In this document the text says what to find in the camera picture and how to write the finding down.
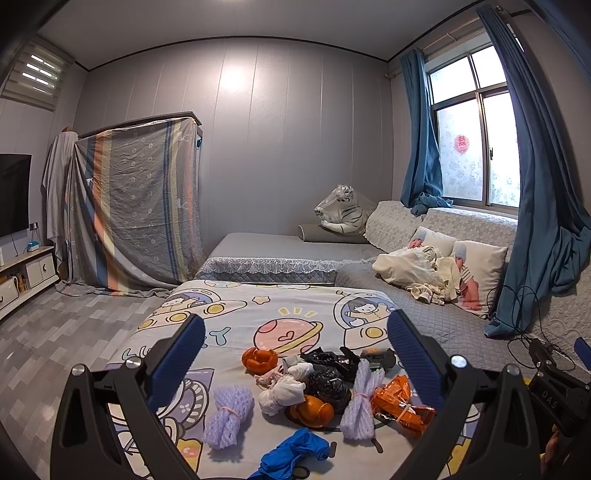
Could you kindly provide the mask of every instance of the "orange object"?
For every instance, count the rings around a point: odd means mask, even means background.
[[[378,388],[371,399],[374,414],[384,410],[396,421],[420,437],[435,417],[431,407],[413,407],[410,404],[410,384],[406,375],[399,375],[388,385]]]
[[[290,415],[311,429],[326,427],[335,416],[333,406],[312,395],[304,395],[304,398],[304,403],[290,407]]]
[[[279,358],[274,350],[259,350],[250,347],[242,354],[242,365],[249,372],[257,375],[264,375],[277,366]]]

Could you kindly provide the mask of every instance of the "tv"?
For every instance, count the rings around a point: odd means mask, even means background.
[[[31,156],[0,153],[0,236],[29,226]]]

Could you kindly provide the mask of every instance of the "grey mattress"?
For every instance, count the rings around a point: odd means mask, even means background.
[[[265,233],[229,233],[209,255],[195,279],[332,285],[342,265],[373,263],[382,253],[373,245],[304,242],[296,236]]]
[[[507,340],[484,336],[484,320],[452,304],[442,307],[420,303],[410,293],[376,277],[371,265],[344,265],[339,270],[335,286],[383,291],[404,310],[420,333],[435,338],[448,355],[463,355],[474,367],[500,371],[506,364],[517,363],[507,350]],[[520,341],[511,343],[511,351],[523,364],[532,365],[527,349]],[[572,367],[561,356],[554,357],[559,368]],[[525,377],[535,374],[535,370],[520,368]],[[569,373],[584,382],[589,381],[589,373],[580,367]]]

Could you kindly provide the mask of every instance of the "cartoon bedsheet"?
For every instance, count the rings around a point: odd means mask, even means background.
[[[279,355],[307,352],[317,346],[338,351],[342,345],[356,351],[369,346],[389,346],[386,321],[395,305],[382,292],[352,288],[315,287],[301,284],[256,286],[210,280],[193,280],[177,287],[171,296],[124,342],[111,359],[115,368],[132,355],[144,357],[157,340],[174,334],[190,313],[199,314],[207,329],[201,350],[170,405],[158,416],[183,457],[199,477],[245,479],[269,452],[300,428],[284,413],[265,418],[255,402],[251,419],[241,427],[238,445],[213,450],[202,443],[207,418],[215,412],[210,390],[239,384],[251,388],[255,400],[261,390],[245,373],[244,350],[272,348]],[[387,372],[386,381],[404,373],[402,365]],[[420,400],[413,393],[413,403]],[[119,441],[138,475],[150,478],[119,406],[111,413]],[[479,413],[472,407],[463,435],[442,472],[454,472],[474,432]],[[316,433],[336,442],[334,458],[324,462],[306,459],[298,478],[390,478],[415,442],[396,422],[375,420],[376,442],[345,441],[337,416]]]

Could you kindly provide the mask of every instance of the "tiger plush toy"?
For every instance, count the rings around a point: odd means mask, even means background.
[[[322,227],[342,235],[363,234],[369,217],[349,185],[338,185],[318,204],[314,213],[320,217]]]

